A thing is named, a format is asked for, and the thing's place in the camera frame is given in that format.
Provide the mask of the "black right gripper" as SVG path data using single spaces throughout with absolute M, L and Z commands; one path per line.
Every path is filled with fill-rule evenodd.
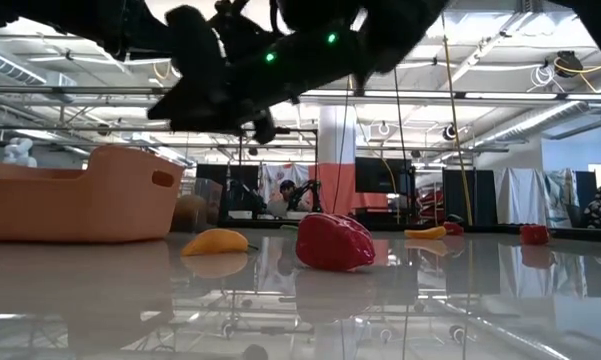
M 207 19 L 180 5 L 165 14 L 151 36 L 151 50 L 168 57 L 181 74 L 154 105 L 150 120 L 174 131 L 237 132 L 250 108 L 266 108 L 353 74 L 360 69 L 359 34 L 331 23 L 296 32 L 250 53 L 250 19 L 241 5 L 217 5 Z M 252 121 L 261 145 L 276 136 L 269 108 Z

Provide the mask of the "yellow lemon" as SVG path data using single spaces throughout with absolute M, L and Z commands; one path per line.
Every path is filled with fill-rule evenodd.
M 206 228 L 206 200 L 194 194 L 178 198 L 172 217 L 171 231 L 192 233 L 204 231 Z

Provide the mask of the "small orange pepper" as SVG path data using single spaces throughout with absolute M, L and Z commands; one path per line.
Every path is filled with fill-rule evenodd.
M 409 239 L 438 240 L 447 235 L 447 230 L 444 226 L 437 226 L 424 230 L 405 230 L 404 234 Z
M 257 251 L 258 247 L 250 244 L 243 234 L 234 230 L 215 228 L 197 234 L 182 248 L 180 255 L 191 257 L 225 253 L 246 253 L 249 250 Z

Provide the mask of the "white printed cloth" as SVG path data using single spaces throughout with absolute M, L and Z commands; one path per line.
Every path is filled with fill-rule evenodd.
M 300 187 L 311 178 L 309 166 L 296 163 L 266 163 L 260 166 L 259 175 L 259 194 L 265 203 L 280 196 L 280 185 L 285 180 L 291 180 Z

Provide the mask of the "black partition panel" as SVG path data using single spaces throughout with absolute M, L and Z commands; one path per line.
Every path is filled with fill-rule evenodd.
M 468 221 L 465 190 L 474 226 L 498 223 L 494 173 L 492 170 L 444 170 L 442 190 L 445 215 L 456 215 Z
M 259 168 L 253 165 L 199 164 L 196 175 L 222 186 L 220 216 L 230 211 L 253 211 L 259 187 Z

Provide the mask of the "grey translucent plastic basket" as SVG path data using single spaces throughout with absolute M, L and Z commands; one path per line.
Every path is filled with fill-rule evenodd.
M 220 215 L 221 192 L 222 186 L 212 180 L 186 177 L 181 182 L 178 198 L 183 195 L 194 194 L 206 200 L 207 228 L 205 230 L 207 230 L 217 225 Z

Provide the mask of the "white and red column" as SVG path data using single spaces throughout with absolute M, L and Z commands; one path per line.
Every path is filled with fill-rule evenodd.
M 357 115 L 353 106 L 328 105 L 318 119 L 318 178 L 327 213 L 346 215 L 355 197 Z

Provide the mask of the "black monitor screen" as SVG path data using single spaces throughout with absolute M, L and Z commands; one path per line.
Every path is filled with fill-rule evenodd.
M 355 190 L 359 193 L 410 195 L 410 160 L 357 157 Z

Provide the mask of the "orange plastic basket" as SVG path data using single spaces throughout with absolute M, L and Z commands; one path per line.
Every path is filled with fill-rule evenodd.
M 101 146 L 86 169 L 0 163 L 0 242 L 124 243 L 170 230 L 184 169 Z

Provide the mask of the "red cart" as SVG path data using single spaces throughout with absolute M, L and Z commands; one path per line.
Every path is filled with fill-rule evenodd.
M 444 220 L 444 194 L 440 188 L 422 190 L 418 195 L 417 205 L 421 222 L 440 223 Z

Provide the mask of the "white robot figure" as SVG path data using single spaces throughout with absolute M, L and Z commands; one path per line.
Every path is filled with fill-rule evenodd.
M 30 168 L 37 167 L 37 160 L 30 155 L 33 141 L 29 138 L 11 138 L 4 147 L 3 162 Z

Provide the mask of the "white curtain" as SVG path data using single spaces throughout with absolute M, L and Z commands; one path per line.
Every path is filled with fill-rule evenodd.
M 494 186 L 499 224 L 546 224 L 541 171 L 523 168 L 496 169 Z

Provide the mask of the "patterned hanging cloth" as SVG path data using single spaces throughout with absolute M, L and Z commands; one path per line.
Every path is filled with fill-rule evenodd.
M 579 222 L 576 172 L 565 168 L 543 175 L 546 223 L 551 228 L 574 228 Z

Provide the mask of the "black metal stand frame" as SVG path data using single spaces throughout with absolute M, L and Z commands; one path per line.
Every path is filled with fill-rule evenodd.
M 247 143 L 248 143 L 249 140 L 247 140 L 247 142 L 245 142 L 244 138 L 245 138 L 245 134 L 247 134 L 248 131 L 254 132 L 254 129 L 245 129 L 243 131 L 243 133 L 240 134 L 240 136 L 238 136 L 238 138 L 239 138 L 238 149 L 239 149 L 239 153 L 240 153 L 239 156 L 238 156 L 238 158 L 239 158 L 238 159 L 238 165 L 240 167 L 243 165 L 243 153 L 244 153 L 245 149 L 249 149 L 249 151 L 251 151 L 251 149 L 255 149 L 255 150 L 258 150 L 259 148 L 264 149 L 264 145 L 257 145 L 256 144 L 256 145 L 253 145 L 253 146 L 251 146 L 251 145 L 247 146 Z M 316 172 L 313 175 L 314 177 L 310 178 L 309 180 L 317 180 L 317 181 L 319 181 L 318 180 L 318 175 L 317 175 L 318 174 L 318 168 L 317 168 L 317 166 L 318 166 L 318 144 L 317 144 L 318 130 L 317 129 L 299 129 L 299 128 L 288 128 L 288 127 L 276 127 L 276 135 L 288 135 L 288 134 L 293 134 L 293 133 L 297 133 L 300 136 L 301 141 L 307 142 L 307 144 L 309 145 L 310 148 L 311 147 L 314 148 L 314 155 L 315 155 L 314 156 L 315 157 L 315 159 L 314 159 L 315 160 L 314 161 L 314 166 L 315 166 L 314 170 Z M 309 141 L 309 140 L 306 140 L 306 139 L 303 140 L 304 139 L 303 136 L 305 134 L 309 134 L 309 133 L 313 134 L 314 137 L 316 138 L 315 144 L 311 143 L 311 141 Z

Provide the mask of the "silver ventilation duct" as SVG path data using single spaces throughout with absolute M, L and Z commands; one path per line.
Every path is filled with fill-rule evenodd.
M 543 124 L 551 123 L 567 116 L 581 114 L 588 109 L 589 105 L 587 102 L 568 101 L 549 108 L 530 110 L 483 133 L 476 138 L 471 148 L 486 146 L 488 143 L 505 140 L 512 136 L 524 135 Z
M 0 55 L 0 74 L 30 86 L 42 86 L 46 80 L 40 75 Z

